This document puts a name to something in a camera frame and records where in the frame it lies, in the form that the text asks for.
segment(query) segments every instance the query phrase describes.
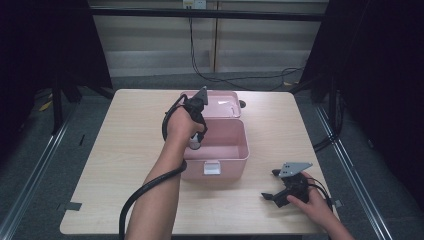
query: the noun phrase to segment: pink plastic container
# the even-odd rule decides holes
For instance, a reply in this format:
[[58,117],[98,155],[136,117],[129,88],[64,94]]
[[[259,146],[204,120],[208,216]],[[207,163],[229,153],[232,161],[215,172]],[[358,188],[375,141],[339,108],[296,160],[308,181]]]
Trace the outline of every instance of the pink plastic container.
[[[196,91],[186,91],[192,97]],[[239,119],[237,94],[231,91],[208,91],[203,110],[208,131],[198,150],[186,148],[187,169],[183,179],[237,179],[243,174],[249,157],[246,131]]]

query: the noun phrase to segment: wooden tabletop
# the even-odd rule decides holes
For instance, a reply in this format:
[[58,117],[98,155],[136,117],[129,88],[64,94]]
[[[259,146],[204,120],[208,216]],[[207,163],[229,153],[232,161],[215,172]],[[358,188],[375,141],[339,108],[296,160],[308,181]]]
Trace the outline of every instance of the wooden tabletop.
[[[163,146],[164,113],[181,92],[116,92],[71,200],[82,203],[81,209],[65,213],[62,233],[118,233],[122,206],[158,158]],[[250,148],[243,175],[231,181],[182,180],[173,233],[322,233],[296,207],[278,208],[261,196],[261,192],[275,194],[284,189],[271,170],[281,168],[285,162],[313,163],[307,172],[327,187],[293,95],[237,94],[246,102],[240,119]]]

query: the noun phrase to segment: forearm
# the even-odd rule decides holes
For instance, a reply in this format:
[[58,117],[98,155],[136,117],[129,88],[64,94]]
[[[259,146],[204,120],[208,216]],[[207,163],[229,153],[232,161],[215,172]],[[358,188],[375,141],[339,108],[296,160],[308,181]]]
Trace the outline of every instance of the forearm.
[[334,216],[322,225],[332,240],[353,240],[346,227]]
[[[181,166],[185,145],[177,137],[168,136],[161,155],[144,184]],[[126,239],[170,239],[177,212],[179,188],[180,175],[177,175],[142,195],[134,205]]]

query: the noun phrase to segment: box latch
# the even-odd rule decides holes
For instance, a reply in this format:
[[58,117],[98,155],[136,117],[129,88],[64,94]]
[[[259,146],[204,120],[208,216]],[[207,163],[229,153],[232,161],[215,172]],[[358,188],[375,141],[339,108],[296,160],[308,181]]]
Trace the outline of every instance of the box latch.
[[218,160],[206,161],[203,166],[204,175],[220,175],[221,174],[221,163]]

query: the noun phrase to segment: floor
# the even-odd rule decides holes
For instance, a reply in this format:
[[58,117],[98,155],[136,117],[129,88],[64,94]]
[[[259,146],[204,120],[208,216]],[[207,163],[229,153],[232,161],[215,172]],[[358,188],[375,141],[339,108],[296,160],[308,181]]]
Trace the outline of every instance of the floor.
[[[272,76],[272,73],[223,73],[221,78],[234,78],[255,75]],[[116,78],[114,87],[120,88],[158,88],[158,89],[197,89],[208,85],[210,89],[266,91],[285,91],[290,86],[283,84],[284,79],[249,79],[228,82],[208,82],[195,74],[161,75],[147,77]],[[59,226],[63,212],[58,210],[62,203],[69,202],[85,161],[91,151],[102,121],[107,113],[110,100],[85,88],[81,89],[83,98],[79,104],[63,101],[64,115],[70,116],[66,129],[60,139],[51,136],[53,110],[39,111],[46,101],[40,97],[49,93],[49,89],[39,93],[35,106],[25,127],[20,133],[20,140],[11,149],[8,162],[0,170],[0,219],[3,221],[0,233],[2,239],[116,239],[117,236],[66,236],[60,233]],[[299,110],[310,136],[311,142],[317,143],[327,136],[320,118],[319,106],[312,103],[309,91],[295,95]],[[50,141],[60,140],[57,148],[50,149],[49,161],[44,171],[34,178],[33,171],[40,163],[40,156],[45,153]],[[356,239],[424,239],[424,214],[417,207],[414,199],[403,185],[385,166],[381,155],[370,148],[367,137],[360,125],[346,113],[341,144],[348,153],[349,169],[346,169],[336,151],[336,145],[330,145],[317,153],[329,190],[334,200],[339,200],[338,207],[341,221]],[[349,178],[349,171],[357,173],[361,184],[371,202],[358,197],[358,187]],[[19,196],[27,195],[26,201],[18,204]],[[380,229],[371,222],[377,222]],[[231,236],[230,239],[293,239],[293,236]],[[176,239],[196,239],[197,237],[180,236]],[[302,239],[327,239],[324,235],[303,236]]]

